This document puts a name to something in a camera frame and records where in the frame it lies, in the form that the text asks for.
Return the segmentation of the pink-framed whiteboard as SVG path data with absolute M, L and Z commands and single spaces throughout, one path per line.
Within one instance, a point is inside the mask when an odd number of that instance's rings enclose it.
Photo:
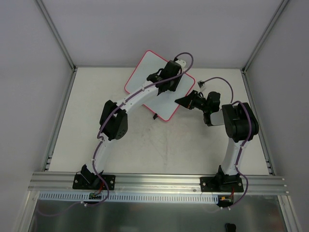
M 137 90 L 144 84 L 149 75 L 155 73 L 160 68 L 164 68 L 167 62 L 166 59 L 153 51 L 146 51 L 125 84 L 125 91 L 130 94 Z M 163 121 L 169 121 L 179 107 L 175 100 L 190 93 L 195 83 L 196 80 L 194 77 L 189 74 L 184 74 L 175 91 L 168 90 L 161 93 L 158 97 L 151 97 L 143 105 L 154 114 L 157 114 Z

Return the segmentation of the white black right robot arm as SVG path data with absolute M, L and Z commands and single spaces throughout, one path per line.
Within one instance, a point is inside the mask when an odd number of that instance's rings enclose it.
M 183 60 L 177 58 L 170 60 L 164 68 L 149 75 L 141 87 L 127 97 L 117 102 L 109 100 L 105 103 L 97 134 L 99 145 L 90 162 L 83 165 L 80 171 L 89 184 L 95 182 L 98 175 L 103 172 L 113 144 L 126 134 L 128 115 L 146 101 L 156 98 L 165 91 L 175 90 L 184 66 Z

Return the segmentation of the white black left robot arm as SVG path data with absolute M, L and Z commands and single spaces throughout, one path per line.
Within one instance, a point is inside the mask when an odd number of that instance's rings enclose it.
M 257 119 L 246 102 L 236 101 L 230 104 L 220 105 L 221 94 L 212 91 L 206 98 L 197 91 L 176 99 L 175 102 L 189 110 L 197 108 L 203 112 L 204 123 L 211 126 L 225 127 L 229 138 L 225 158 L 219 166 L 217 178 L 238 177 L 242 152 L 247 143 L 259 132 Z

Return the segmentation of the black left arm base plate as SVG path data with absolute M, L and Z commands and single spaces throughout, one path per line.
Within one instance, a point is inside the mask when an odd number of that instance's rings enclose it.
M 219 180 L 217 177 L 203 176 L 200 179 L 200 188 L 202 192 L 236 192 L 244 191 L 242 179 L 239 176 L 224 178 Z

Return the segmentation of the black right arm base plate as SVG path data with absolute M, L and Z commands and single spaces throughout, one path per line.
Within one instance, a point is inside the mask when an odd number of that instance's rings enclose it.
M 111 174 L 100 174 L 100 176 L 106 182 L 108 189 L 114 190 L 116 176 Z M 74 176 L 72 188 L 79 190 L 99 190 L 102 184 L 102 189 L 107 190 L 106 185 L 97 175 L 91 174 L 85 177 L 81 173 L 78 173 Z

